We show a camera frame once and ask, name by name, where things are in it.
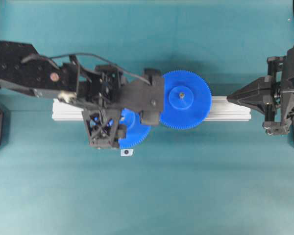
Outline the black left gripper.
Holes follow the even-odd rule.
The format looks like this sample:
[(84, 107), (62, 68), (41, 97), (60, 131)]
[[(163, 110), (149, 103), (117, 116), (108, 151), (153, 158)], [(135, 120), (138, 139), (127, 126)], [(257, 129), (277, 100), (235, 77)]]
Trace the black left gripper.
[(117, 92), (117, 107), (140, 112), (142, 125), (159, 125), (159, 113), (163, 111), (164, 79), (161, 72), (145, 68), (144, 78), (150, 85), (134, 80), (122, 86)]

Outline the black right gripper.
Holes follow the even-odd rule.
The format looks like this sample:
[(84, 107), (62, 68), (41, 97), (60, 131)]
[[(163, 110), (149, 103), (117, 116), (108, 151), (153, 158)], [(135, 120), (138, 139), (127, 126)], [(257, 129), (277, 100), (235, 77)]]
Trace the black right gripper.
[[(268, 75), (260, 77), (227, 96), (227, 101), (248, 107), (264, 115), (263, 128), (268, 135), (289, 133), (294, 118), (294, 46), (287, 55), (267, 59)], [(252, 100), (266, 95), (272, 102)]]

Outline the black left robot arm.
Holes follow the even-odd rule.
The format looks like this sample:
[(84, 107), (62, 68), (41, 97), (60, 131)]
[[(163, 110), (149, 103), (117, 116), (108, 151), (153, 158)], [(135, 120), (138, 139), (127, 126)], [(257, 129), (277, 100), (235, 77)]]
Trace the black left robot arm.
[(129, 82), (130, 72), (108, 60), (90, 70), (81, 65), (77, 53), (68, 57), (58, 65), (31, 44), (0, 41), (0, 89), (53, 98), (84, 110), (129, 109), (143, 125), (159, 124), (164, 106), (159, 70), (145, 69)]

